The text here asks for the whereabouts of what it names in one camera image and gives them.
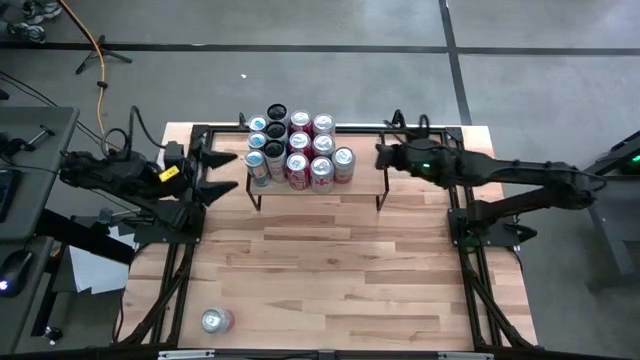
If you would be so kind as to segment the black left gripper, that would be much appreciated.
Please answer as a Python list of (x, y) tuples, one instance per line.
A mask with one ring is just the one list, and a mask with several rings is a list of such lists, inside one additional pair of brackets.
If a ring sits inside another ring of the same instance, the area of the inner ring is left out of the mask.
[[(237, 159), (238, 155), (228, 152), (218, 152), (203, 149), (201, 139), (185, 148), (184, 144), (175, 143), (175, 165), (178, 167), (181, 189), (176, 198), (181, 202), (193, 200), (196, 185), (201, 177), (200, 162), (211, 169), (216, 169)], [(198, 198), (205, 205), (211, 205), (228, 192), (238, 187), (235, 181), (200, 182), (198, 184)]]

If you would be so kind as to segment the white floral Celsius can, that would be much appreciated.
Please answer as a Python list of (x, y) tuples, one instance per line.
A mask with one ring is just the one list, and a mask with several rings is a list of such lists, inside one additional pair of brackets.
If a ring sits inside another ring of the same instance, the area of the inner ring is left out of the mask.
[(279, 140), (269, 140), (264, 146), (263, 153), (271, 179), (277, 183), (286, 182), (287, 153), (284, 143)]

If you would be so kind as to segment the silver Diet Coke can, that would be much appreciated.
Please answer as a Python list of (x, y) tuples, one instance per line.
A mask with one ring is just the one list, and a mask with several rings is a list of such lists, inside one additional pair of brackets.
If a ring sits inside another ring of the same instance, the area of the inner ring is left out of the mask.
[(326, 194), (332, 191), (334, 186), (334, 166), (327, 157), (317, 157), (310, 165), (311, 187), (315, 193)]

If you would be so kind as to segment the black-topped slim can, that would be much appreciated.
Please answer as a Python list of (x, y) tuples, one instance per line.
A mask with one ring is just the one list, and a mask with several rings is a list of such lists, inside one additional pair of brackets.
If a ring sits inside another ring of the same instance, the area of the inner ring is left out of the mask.
[(281, 141), (286, 143), (288, 140), (288, 128), (280, 121), (270, 122), (264, 129), (266, 138), (271, 140)]
[(267, 108), (267, 117), (271, 122), (278, 121), (283, 124), (289, 123), (289, 112), (285, 105), (276, 103)]

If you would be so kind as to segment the red Coca-Cola can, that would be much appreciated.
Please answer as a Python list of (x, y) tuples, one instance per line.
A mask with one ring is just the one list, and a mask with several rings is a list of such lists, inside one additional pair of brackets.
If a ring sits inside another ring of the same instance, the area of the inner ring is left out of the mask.
[(309, 155), (312, 153), (312, 140), (304, 131), (294, 132), (289, 136), (288, 149), (291, 153), (299, 152)]
[(304, 154), (290, 154), (286, 161), (286, 172), (289, 185), (294, 190), (305, 190), (310, 187), (310, 163)]
[(304, 110), (296, 110), (290, 115), (290, 131), (313, 134), (313, 118)]

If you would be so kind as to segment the wooden shelf black metal legs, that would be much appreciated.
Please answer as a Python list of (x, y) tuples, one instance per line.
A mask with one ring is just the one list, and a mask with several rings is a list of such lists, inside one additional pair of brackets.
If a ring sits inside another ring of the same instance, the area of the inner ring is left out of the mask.
[[(389, 175), (387, 170), (377, 170), (374, 166), (377, 158), (375, 145), (380, 143), (385, 143), (385, 137), (381, 133), (337, 134), (336, 144), (339, 147), (350, 147), (355, 153), (355, 173), (349, 183), (336, 184), (329, 195), (375, 197), (376, 209), (382, 209), (389, 192)], [(263, 196), (314, 195), (311, 188), (294, 190), (288, 183), (270, 182), (268, 185), (260, 187), (254, 183), (249, 174), (246, 175), (245, 188), (258, 211), (261, 210)]]

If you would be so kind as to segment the black desk strut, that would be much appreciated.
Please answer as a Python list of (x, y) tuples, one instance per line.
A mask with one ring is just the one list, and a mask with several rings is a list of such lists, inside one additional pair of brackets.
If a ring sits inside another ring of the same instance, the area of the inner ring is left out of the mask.
[(131, 246), (47, 209), (41, 212), (34, 233), (122, 264), (130, 265), (134, 259)]

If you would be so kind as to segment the white paper sheets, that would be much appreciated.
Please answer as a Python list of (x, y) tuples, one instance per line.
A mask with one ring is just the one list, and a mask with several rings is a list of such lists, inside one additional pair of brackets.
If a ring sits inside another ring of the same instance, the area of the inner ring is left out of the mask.
[(129, 265), (70, 248), (71, 265), (77, 292), (92, 295), (123, 289), (128, 281)]

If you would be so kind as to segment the black tripod base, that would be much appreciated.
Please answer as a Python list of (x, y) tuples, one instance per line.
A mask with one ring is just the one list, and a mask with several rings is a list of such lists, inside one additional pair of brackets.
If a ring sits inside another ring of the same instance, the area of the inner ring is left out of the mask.
[(118, 54), (112, 50), (106, 49), (104, 47), (106, 43), (106, 37), (104, 35), (101, 35), (96, 41), (96, 43), (98, 45), (99, 51), (93, 49), (89, 52), (89, 54), (86, 56), (84, 61), (75, 70), (76, 75), (80, 75), (95, 61), (99, 61), (100, 59), (105, 59), (106, 57), (113, 57), (127, 64), (131, 64), (133, 62), (132, 59), (126, 56)]

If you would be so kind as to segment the grey desk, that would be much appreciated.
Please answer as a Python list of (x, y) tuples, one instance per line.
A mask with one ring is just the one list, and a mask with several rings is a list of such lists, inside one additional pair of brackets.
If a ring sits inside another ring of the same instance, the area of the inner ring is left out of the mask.
[(0, 135), (18, 144), (12, 155), (0, 149), (0, 188), (10, 198), (3, 210), (0, 196), (0, 242), (34, 233), (78, 116), (73, 107), (0, 107)]
[(0, 244), (0, 266), (16, 251), (28, 250), (33, 254), (22, 291), (13, 298), (0, 297), (0, 355), (13, 353), (21, 338), (31, 334), (39, 303), (39, 287), (52, 246), (53, 240), (48, 237)]

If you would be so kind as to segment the black clamp tool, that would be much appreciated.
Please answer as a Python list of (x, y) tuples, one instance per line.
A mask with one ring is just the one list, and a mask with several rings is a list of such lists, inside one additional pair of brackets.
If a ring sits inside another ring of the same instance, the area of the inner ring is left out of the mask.
[(9, 138), (7, 133), (0, 132), (0, 155), (12, 157), (20, 151), (33, 152), (37, 142), (55, 136), (55, 132), (45, 125), (41, 125), (40, 129), (41, 132), (29, 141), (22, 138)]

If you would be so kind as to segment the black keyboard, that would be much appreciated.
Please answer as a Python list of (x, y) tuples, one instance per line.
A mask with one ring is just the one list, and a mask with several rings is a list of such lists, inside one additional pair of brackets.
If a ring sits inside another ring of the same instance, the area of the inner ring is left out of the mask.
[(0, 169), (0, 223), (3, 223), (8, 216), (21, 176), (20, 170)]

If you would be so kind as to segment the grey side table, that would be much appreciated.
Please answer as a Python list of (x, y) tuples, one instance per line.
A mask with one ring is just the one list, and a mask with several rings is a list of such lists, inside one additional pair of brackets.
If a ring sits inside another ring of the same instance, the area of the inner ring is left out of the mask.
[(574, 272), (591, 293), (640, 288), (640, 175), (606, 157), (592, 166), (607, 183), (584, 210), (551, 210), (550, 260)]

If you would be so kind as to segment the black aluminium table frame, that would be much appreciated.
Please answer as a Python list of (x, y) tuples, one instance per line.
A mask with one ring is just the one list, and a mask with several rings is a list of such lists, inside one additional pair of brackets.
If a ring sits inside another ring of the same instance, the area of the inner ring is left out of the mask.
[[(338, 133), (381, 133), (342, 125)], [(258, 211), (236, 160), (210, 173), (239, 186), (214, 203), (199, 242), (152, 244), (136, 258), (124, 294), (121, 341), (178, 270), (185, 281), (143, 341), (161, 351), (214, 350), (209, 360), (438, 360), (439, 352), (515, 356), (467, 284), (449, 237), (447, 212), (464, 190), (442, 190), (388, 171), (375, 197), (263, 196)], [(201, 328), (205, 310), (230, 310), (227, 333)]]

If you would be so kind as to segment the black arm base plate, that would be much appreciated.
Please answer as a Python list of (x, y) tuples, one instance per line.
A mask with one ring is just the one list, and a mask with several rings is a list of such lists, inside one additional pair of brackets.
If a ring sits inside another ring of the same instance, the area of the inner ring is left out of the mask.
[(161, 201), (140, 212), (134, 240), (138, 243), (195, 244), (200, 241), (206, 208), (194, 203)]
[(447, 220), (451, 242), (456, 247), (514, 247), (538, 234), (535, 229), (521, 225), (515, 217), (498, 219), (486, 231), (472, 231), (465, 209), (449, 209)]

